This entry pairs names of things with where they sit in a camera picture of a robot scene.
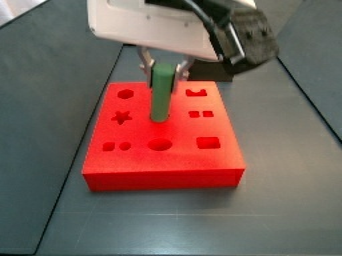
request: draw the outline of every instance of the shape sorter board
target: shape sorter board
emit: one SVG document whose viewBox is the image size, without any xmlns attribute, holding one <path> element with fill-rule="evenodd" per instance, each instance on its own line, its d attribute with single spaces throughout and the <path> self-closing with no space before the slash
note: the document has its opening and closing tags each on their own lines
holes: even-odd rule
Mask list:
<svg viewBox="0 0 342 256">
<path fill-rule="evenodd" d="M 83 176 L 92 191 L 236 186 L 244 162 L 214 82 L 180 82 L 170 118 L 150 119 L 151 89 L 112 83 Z"/>
</svg>

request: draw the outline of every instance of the red block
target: red block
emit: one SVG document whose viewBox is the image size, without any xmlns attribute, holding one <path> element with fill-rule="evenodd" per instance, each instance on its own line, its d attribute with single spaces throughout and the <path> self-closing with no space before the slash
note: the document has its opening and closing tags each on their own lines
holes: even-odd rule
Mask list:
<svg viewBox="0 0 342 256">
<path fill-rule="evenodd" d="M 109 85 L 83 176 L 92 191 L 236 186 L 244 162 L 214 82 L 180 82 L 170 118 L 150 119 L 145 83 Z"/>
</svg>

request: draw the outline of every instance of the rectangular hole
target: rectangular hole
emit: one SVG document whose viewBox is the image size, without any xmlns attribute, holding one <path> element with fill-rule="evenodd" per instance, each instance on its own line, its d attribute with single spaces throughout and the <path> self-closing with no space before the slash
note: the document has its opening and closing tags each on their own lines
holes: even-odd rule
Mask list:
<svg viewBox="0 0 342 256">
<path fill-rule="evenodd" d="M 103 151 L 113 151 L 115 149 L 115 142 L 105 142 L 103 144 L 101 150 Z"/>
<path fill-rule="evenodd" d="M 203 111 L 203 117 L 214 117 L 214 112 L 212 111 Z"/>
<path fill-rule="evenodd" d="M 207 96 L 207 91 L 204 89 L 200 89 L 198 92 L 194 92 L 192 90 L 186 90 L 186 95 L 188 97 L 204 97 Z"/>
<path fill-rule="evenodd" d="M 220 148 L 218 137 L 198 137 L 196 144 L 199 149 L 216 149 Z"/>
<path fill-rule="evenodd" d="M 188 116 L 191 118 L 199 118 L 199 111 L 188 111 Z"/>
</svg>

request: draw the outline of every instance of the hole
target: hole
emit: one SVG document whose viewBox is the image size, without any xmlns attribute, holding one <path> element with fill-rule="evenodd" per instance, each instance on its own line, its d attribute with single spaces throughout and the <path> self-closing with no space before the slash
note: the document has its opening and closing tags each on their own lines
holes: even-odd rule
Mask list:
<svg viewBox="0 0 342 256">
<path fill-rule="evenodd" d="M 168 139 L 154 139 L 148 142 L 148 148 L 155 151 L 166 151 L 172 147 L 172 142 Z"/>
<path fill-rule="evenodd" d="M 199 118 L 199 111 L 188 111 L 188 116 L 191 118 Z"/>
<path fill-rule="evenodd" d="M 188 97 L 203 97 L 203 96 L 207 96 L 207 91 L 202 89 L 199 92 L 194 92 L 190 89 L 187 89 L 186 94 Z"/>
<path fill-rule="evenodd" d="M 129 111 L 125 111 L 125 112 L 116 111 L 115 112 L 115 117 L 112 117 L 111 120 L 117 121 L 117 124 L 123 125 L 123 123 L 125 121 L 132 120 L 132 117 L 129 116 Z"/>
<path fill-rule="evenodd" d="M 133 97 L 133 91 L 132 91 L 132 90 L 128 90 L 128 89 L 121 90 L 121 91 L 117 92 L 117 97 L 119 97 L 120 99 L 127 100 L 127 99 L 129 99 L 129 98 Z"/>
<path fill-rule="evenodd" d="M 204 117 L 214 117 L 212 111 L 203 111 L 203 116 Z"/>
<path fill-rule="evenodd" d="M 129 142 L 123 142 L 119 146 L 120 150 L 125 151 L 131 148 L 131 143 Z"/>
<path fill-rule="evenodd" d="M 101 150 L 103 151 L 113 151 L 115 149 L 115 143 L 113 142 L 105 142 L 103 144 Z"/>
<path fill-rule="evenodd" d="M 218 137 L 198 137 L 196 138 L 198 148 L 199 149 L 215 149 L 220 148 L 219 138 Z"/>
</svg>

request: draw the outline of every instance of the circular hole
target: circular hole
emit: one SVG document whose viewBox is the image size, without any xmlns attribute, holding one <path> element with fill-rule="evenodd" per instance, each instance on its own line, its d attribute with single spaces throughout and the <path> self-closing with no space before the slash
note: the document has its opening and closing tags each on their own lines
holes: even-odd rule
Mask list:
<svg viewBox="0 0 342 256">
<path fill-rule="evenodd" d="M 125 151 L 131 148 L 131 143 L 129 142 L 123 142 L 119 146 L 120 150 Z"/>
<path fill-rule="evenodd" d="M 128 90 L 128 89 L 121 90 L 121 91 L 117 92 L 117 97 L 119 97 L 120 99 L 127 100 L 127 99 L 129 99 L 129 98 L 133 97 L 133 91 L 132 91 L 132 90 Z"/>
<path fill-rule="evenodd" d="M 148 148 L 155 151 L 164 151 L 172 147 L 172 142 L 168 139 L 154 139 L 148 142 Z"/>
</svg>

